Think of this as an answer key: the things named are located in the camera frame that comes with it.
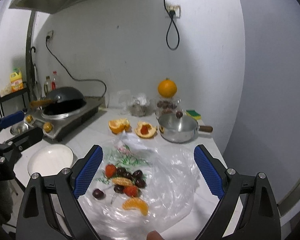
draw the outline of white bowl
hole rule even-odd
[[[28,162],[28,173],[40,173],[41,176],[58,174],[63,168],[71,168],[74,155],[72,150],[63,144],[53,144],[40,149],[31,156]]]

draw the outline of plastic bag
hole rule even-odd
[[[103,161],[86,194],[78,199],[100,237],[146,239],[148,232],[161,233],[190,213],[199,170],[189,150],[179,145],[149,148],[136,135],[128,133],[122,133],[119,139],[101,144],[101,147]],[[129,199],[125,194],[118,194],[110,204],[116,193],[113,187],[109,188],[112,183],[104,176],[109,163],[125,167],[131,173],[143,172],[146,187],[140,189],[140,198],[149,206],[148,216],[141,215],[139,210],[123,210],[122,204]],[[95,188],[104,191],[103,200],[92,196]]]

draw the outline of orange segment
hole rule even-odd
[[[130,123],[128,119],[117,119],[117,120],[110,120],[109,128],[114,134],[121,133],[123,130],[128,130],[130,128]]]
[[[120,186],[124,186],[124,187],[133,186],[133,183],[131,180],[126,179],[126,178],[121,178],[121,177],[112,179],[112,183],[115,185],[120,185]]]
[[[149,209],[147,203],[138,197],[128,199],[122,204],[122,208],[124,210],[139,209],[141,211],[141,214],[143,214],[144,216],[148,215]]]

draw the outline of gas stove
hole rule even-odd
[[[61,141],[68,133],[79,127],[98,112],[102,98],[86,97],[86,103],[78,109],[62,114],[45,113],[41,109],[28,112],[25,122],[32,128],[41,127],[45,136]]]

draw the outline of power outlet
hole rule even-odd
[[[48,41],[51,41],[52,38],[53,38],[53,30],[49,31],[49,32],[47,33],[47,36],[50,37]]]
[[[176,15],[175,15],[175,17],[174,18],[180,18],[180,5],[169,5],[169,6],[167,6],[167,10],[168,10],[168,12],[169,11],[175,11],[176,12]],[[167,12],[166,11],[164,11],[165,12],[165,16],[166,16],[166,18],[170,18],[170,16],[167,14]]]

